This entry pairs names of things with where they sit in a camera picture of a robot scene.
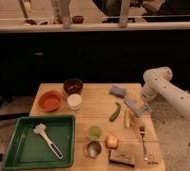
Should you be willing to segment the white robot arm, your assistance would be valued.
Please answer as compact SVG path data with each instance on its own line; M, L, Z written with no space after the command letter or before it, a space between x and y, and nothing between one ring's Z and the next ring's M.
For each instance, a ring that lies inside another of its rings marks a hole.
M145 82L141 95L149 101L157 94L163 96L178 112L190 120L190 94L173 85L170 80L173 77L169 67L160 67L146 70L143 74ZM190 171L190 146L183 171Z

